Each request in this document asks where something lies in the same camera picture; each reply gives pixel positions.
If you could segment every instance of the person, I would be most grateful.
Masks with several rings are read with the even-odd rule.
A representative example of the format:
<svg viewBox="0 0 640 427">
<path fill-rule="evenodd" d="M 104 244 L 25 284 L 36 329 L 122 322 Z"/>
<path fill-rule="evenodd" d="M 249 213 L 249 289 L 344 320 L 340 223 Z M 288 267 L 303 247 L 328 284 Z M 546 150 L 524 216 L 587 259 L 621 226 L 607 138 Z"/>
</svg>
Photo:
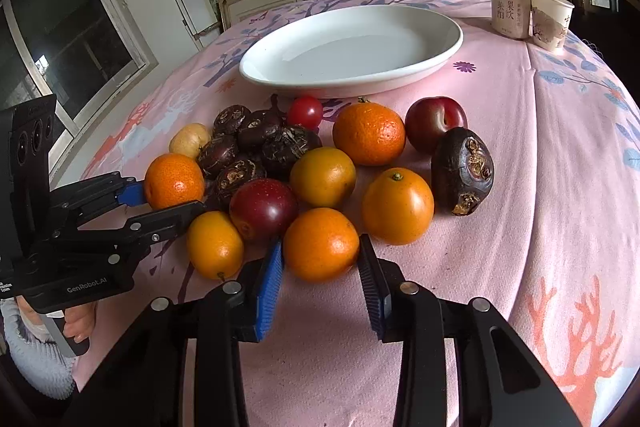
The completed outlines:
<svg viewBox="0 0 640 427">
<path fill-rule="evenodd" d="M 63 334 L 80 343 L 95 326 L 96 303 L 65 310 Z M 60 353 L 49 331 L 24 297 L 0 301 L 4 320 L 4 339 L 9 356 L 24 379 L 37 391 L 53 399 L 71 396 L 76 385 L 71 370 L 76 358 L 66 359 Z"/>
</svg>

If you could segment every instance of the oval white plate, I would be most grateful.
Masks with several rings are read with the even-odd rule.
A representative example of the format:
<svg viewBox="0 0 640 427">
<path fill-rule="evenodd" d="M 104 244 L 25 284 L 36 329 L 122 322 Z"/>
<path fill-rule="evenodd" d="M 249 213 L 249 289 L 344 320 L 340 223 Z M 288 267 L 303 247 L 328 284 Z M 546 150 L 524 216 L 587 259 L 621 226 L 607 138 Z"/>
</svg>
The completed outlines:
<svg viewBox="0 0 640 427">
<path fill-rule="evenodd" d="M 449 17 L 399 4 L 354 6 L 293 22 L 244 54 L 247 80 L 285 94 L 360 96 L 439 70 L 462 45 Z"/>
</svg>

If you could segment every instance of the blue gripper pad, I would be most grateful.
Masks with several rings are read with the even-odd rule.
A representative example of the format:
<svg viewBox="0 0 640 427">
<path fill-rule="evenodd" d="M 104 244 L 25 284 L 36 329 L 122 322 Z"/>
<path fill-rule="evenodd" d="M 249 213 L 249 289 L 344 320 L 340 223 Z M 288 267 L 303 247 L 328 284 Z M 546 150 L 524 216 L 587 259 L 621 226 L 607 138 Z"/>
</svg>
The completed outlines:
<svg viewBox="0 0 640 427">
<path fill-rule="evenodd" d="M 126 204 L 127 206 L 139 206 L 139 204 L 145 204 L 145 182 L 135 182 L 127 185 L 122 193 L 118 196 L 119 204 Z"/>
<path fill-rule="evenodd" d="M 263 340 L 271 328 L 273 314 L 278 301 L 280 284 L 282 283 L 282 243 L 278 241 L 270 253 L 264 258 L 264 268 L 260 288 L 257 292 L 255 336 L 258 342 Z"/>
<path fill-rule="evenodd" d="M 380 290 L 374 279 L 371 266 L 371 254 L 375 260 L 375 253 L 373 253 L 369 238 L 367 237 L 364 241 L 361 239 L 360 252 L 358 254 L 358 272 L 360 274 L 360 281 L 362 282 L 362 291 L 367 305 L 367 312 L 369 312 L 371 329 L 376 332 L 378 340 L 381 341 L 385 334 L 384 304 L 383 298 L 380 296 Z"/>
</svg>

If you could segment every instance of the cherry tomato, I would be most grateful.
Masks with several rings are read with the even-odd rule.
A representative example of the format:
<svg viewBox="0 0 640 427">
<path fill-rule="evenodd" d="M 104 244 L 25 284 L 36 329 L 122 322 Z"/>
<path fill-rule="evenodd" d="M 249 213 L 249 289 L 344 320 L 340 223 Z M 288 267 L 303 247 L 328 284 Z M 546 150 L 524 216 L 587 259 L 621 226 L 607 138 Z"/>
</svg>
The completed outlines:
<svg viewBox="0 0 640 427">
<path fill-rule="evenodd" d="M 307 129 L 317 129 L 321 121 L 322 104 L 312 96 L 296 98 L 287 113 L 289 125 L 299 124 Z"/>
</svg>

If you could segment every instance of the white paper cup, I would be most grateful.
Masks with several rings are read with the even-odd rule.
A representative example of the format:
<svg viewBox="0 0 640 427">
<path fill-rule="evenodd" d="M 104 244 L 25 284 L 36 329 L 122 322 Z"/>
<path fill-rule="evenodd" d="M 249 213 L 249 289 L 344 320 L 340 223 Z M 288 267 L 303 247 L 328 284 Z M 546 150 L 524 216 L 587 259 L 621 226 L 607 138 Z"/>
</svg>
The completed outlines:
<svg viewBox="0 0 640 427">
<path fill-rule="evenodd" d="M 573 10 L 566 0 L 531 0 L 533 41 L 550 52 L 562 50 Z"/>
</svg>

